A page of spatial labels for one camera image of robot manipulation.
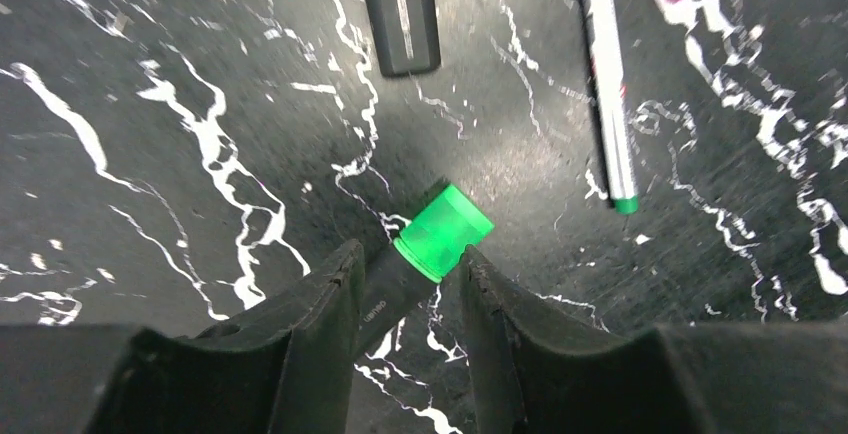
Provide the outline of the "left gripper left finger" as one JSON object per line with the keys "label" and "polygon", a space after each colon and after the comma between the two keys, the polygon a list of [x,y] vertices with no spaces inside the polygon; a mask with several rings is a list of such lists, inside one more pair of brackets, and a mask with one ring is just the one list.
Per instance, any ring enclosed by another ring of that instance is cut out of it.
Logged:
{"label": "left gripper left finger", "polygon": [[139,325],[1,329],[5,433],[341,433],[364,287],[349,241],[195,338]]}

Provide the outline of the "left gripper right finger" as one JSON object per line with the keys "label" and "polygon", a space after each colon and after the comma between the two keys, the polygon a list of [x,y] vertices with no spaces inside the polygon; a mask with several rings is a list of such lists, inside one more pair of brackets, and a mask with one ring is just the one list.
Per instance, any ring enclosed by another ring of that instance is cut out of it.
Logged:
{"label": "left gripper right finger", "polygon": [[481,433],[843,433],[847,325],[590,327],[503,275],[460,261]]}

